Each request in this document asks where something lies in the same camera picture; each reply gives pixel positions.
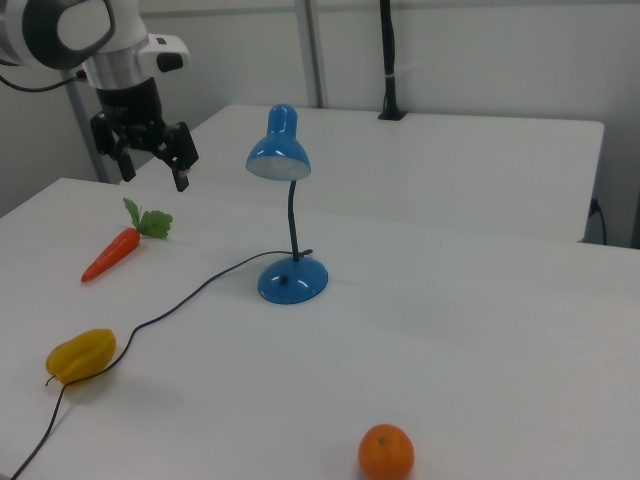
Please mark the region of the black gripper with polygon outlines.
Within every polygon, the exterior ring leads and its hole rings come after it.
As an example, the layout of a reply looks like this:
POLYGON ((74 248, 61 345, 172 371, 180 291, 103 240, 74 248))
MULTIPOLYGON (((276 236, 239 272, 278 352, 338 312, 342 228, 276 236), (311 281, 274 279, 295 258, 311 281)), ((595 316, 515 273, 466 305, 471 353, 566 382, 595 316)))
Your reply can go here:
POLYGON ((184 192, 199 154, 185 122, 165 125, 155 79, 125 89, 98 89, 97 96, 102 113, 90 120, 90 127, 98 153, 114 160, 129 182, 136 175, 129 146, 156 150, 156 157, 170 168, 176 190, 184 192))

